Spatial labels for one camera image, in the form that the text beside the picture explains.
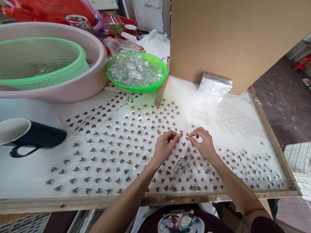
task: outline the graphic print on shirt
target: graphic print on shirt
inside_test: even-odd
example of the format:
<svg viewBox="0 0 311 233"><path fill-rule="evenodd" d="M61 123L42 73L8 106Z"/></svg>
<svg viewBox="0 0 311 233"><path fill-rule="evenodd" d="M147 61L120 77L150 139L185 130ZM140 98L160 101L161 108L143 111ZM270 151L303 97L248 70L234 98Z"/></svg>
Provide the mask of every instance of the graphic print on shirt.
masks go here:
<svg viewBox="0 0 311 233"><path fill-rule="evenodd" d="M202 219L190 212L171 213L163 216L158 223L159 233L204 233Z"/></svg>

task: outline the green basket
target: green basket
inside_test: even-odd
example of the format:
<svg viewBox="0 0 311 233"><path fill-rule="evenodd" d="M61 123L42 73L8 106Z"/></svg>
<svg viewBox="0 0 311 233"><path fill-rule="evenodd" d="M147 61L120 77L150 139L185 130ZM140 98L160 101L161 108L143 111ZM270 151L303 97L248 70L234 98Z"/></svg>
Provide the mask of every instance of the green basket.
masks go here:
<svg viewBox="0 0 311 233"><path fill-rule="evenodd" d="M0 85L19 90L53 86L90 69L80 45L53 37L1 42L0 61Z"/></svg>
<svg viewBox="0 0 311 233"><path fill-rule="evenodd" d="M154 55L148 54L148 53L142 53L142 52L127 52L127 53L123 53L123 54L130 54L130 53L139 53L142 55L143 59L147 60L148 62L151 62L153 64L155 64L156 66L158 66L162 71L163 71L163 78L158 81L155 84L152 84L150 86L146 86L146 87L131 87L131 86L127 86L124 84L121 84L119 82L116 82L109 74L108 69L110 67L110 63L107 62L105 65L105 73L107 75L107 77L109 78L110 81L112 81L113 83L124 87L126 89L128 89L131 92L135 92L135 93L149 93L149 92L153 92L157 89L159 89L159 87L161 86L162 82L166 79L167 76L167 66L166 64L159 58L157 58Z"/></svg>

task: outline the red stool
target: red stool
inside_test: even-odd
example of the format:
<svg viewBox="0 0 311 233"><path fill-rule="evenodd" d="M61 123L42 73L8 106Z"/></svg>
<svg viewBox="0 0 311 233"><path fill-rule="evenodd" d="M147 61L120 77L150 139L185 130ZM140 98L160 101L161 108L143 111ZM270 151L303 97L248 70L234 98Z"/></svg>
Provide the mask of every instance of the red stool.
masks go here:
<svg viewBox="0 0 311 233"><path fill-rule="evenodd" d="M308 64L309 62L311 62L311 53L306 55L305 57L303 57L302 59L300 59L299 61L297 61L295 64L294 64L294 70L297 70L297 69L301 69L302 71L306 70L306 68L308 68L309 66L311 66L311 63L308 65L308 66L305 66L306 64Z"/></svg>

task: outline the hand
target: hand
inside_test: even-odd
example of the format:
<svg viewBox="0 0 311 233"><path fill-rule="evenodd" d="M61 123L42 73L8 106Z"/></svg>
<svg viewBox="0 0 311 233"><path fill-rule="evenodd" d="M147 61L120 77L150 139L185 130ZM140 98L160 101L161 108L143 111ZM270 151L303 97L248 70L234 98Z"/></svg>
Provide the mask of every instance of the hand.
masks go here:
<svg viewBox="0 0 311 233"><path fill-rule="evenodd" d="M158 169L171 155L180 137L181 134L177 134L171 130L158 137L155 145L155 153L150 163Z"/></svg>
<svg viewBox="0 0 311 233"><path fill-rule="evenodd" d="M198 143L197 140L192 138L193 136L195 136L197 139L201 137L203 139L203 142ZM219 161L220 157L215 151L212 136L207 130L199 127L189 134L187 140L189 140L192 145L194 145L198 149L200 154L211 164Z"/></svg>

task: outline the pink bowl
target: pink bowl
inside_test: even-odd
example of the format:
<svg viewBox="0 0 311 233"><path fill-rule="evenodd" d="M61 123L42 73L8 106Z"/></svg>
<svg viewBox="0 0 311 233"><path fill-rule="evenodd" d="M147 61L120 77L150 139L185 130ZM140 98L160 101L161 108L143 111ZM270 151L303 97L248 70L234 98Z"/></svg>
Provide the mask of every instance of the pink bowl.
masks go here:
<svg viewBox="0 0 311 233"><path fill-rule="evenodd" d="M0 42L25 37L57 37L71 40L79 44L86 51L87 59L91 59L95 64L84 74L50 87L19 91L0 86L0 98L33 98L53 103L69 103L97 94L108 83L104 71L107 52L101 41L92 34L79 28L56 23L23 22L0 25Z"/></svg>

